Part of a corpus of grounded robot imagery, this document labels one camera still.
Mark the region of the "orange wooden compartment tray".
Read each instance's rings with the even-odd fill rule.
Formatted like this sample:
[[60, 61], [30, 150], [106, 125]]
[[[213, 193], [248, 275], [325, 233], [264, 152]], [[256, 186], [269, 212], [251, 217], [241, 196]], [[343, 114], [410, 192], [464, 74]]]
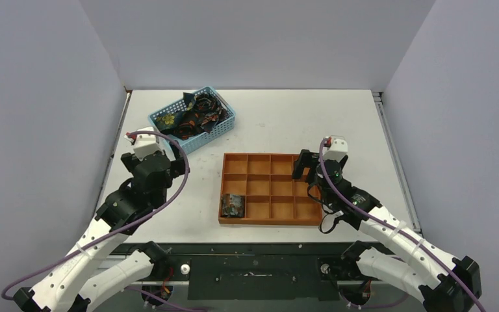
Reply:
[[[323, 213], [313, 200], [316, 187], [309, 188], [306, 176], [293, 180], [296, 154], [225, 153], [223, 157], [218, 221], [221, 224], [317, 226]], [[245, 217], [222, 218], [222, 194], [246, 197]]]

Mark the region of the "blue yellow floral tie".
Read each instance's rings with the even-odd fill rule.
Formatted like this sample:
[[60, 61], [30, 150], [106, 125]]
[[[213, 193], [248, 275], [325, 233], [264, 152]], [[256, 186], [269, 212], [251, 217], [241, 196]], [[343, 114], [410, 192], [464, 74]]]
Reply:
[[185, 116], [185, 111], [180, 110], [177, 112], [164, 112], [156, 115], [153, 121], [156, 128], [161, 133], [171, 133], [176, 127], [178, 127]]

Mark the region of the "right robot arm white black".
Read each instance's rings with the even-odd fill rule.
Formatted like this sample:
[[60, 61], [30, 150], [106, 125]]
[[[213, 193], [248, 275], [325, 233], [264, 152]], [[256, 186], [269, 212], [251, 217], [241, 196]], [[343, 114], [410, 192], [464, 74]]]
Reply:
[[480, 268], [469, 256], [445, 252], [411, 230], [370, 193], [342, 176], [348, 156], [327, 160], [321, 153], [301, 150], [294, 161], [293, 179], [308, 170], [306, 183], [316, 187], [320, 204], [333, 227], [345, 222], [391, 251], [384, 254], [371, 244], [355, 241], [342, 255], [341, 269], [351, 279], [371, 278], [405, 292], [426, 311], [470, 311], [482, 295]]

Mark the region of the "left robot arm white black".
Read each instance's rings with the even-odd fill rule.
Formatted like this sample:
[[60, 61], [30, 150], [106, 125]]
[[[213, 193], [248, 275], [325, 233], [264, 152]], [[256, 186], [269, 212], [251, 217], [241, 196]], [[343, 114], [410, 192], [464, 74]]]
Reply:
[[121, 161], [131, 177], [111, 192], [65, 260], [44, 269], [44, 279], [16, 291], [22, 311], [93, 311], [134, 281], [163, 278], [168, 271], [164, 250], [149, 241], [133, 255], [97, 275], [100, 264], [153, 213], [173, 200], [167, 190], [189, 165], [183, 151], [170, 160], [161, 150], [124, 153]]

